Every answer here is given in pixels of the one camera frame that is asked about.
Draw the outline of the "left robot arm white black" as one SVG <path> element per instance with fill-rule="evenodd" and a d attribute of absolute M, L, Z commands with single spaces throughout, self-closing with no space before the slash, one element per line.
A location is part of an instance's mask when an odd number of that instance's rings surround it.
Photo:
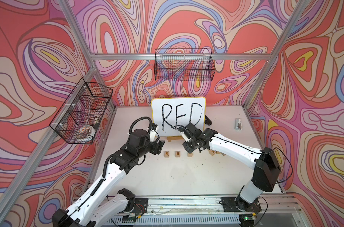
<path fill-rule="evenodd" d="M 107 203 L 111 189 L 132 168 L 141 165 L 146 154 L 159 155 L 164 141 L 157 134 L 157 124 L 150 117 L 135 120 L 128 132 L 127 142 L 105 160 L 102 174 L 87 191 L 67 209 L 58 209 L 52 216 L 54 227 L 101 227 L 120 212 L 131 212 L 135 194 L 123 188 Z"/>

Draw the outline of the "wooden block letter E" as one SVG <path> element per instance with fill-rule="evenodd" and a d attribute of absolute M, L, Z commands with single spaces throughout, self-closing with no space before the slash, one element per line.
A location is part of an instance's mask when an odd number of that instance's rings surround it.
<path fill-rule="evenodd" d="M 179 151 L 176 151 L 176 152 L 175 152 L 175 156 L 176 156 L 177 158 L 180 158 L 180 157 L 181 157 L 181 153 L 180 153 Z"/>

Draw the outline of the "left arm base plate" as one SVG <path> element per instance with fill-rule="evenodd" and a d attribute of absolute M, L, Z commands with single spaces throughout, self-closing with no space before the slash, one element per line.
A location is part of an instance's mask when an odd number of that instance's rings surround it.
<path fill-rule="evenodd" d="M 147 197 L 135 198 L 127 203 L 127 207 L 123 212 L 144 214 L 147 212 L 147 206 L 148 206 Z"/>

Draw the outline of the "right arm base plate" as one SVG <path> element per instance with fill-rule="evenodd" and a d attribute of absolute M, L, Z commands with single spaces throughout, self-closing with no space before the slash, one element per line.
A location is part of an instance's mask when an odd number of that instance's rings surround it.
<path fill-rule="evenodd" d="M 222 197 L 219 204 L 223 206 L 224 212 L 260 213 L 262 211 L 258 198 L 253 203 L 247 203 L 240 197 Z"/>

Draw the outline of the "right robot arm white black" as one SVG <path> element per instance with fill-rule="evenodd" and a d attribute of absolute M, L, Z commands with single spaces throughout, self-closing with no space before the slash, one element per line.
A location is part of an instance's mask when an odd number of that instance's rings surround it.
<path fill-rule="evenodd" d="M 236 202 L 252 204 L 263 192 L 272 192 L 279 183 L 282 169 L 273 149 L 249 147 L 211 128 L 201 131 L 192 123 L 179 127 L 178 131 L 185 140 L 183 147 L 189 154 L 208 149 L 228 155 L 253 170 L 251 180 L 243 186 Z"/>

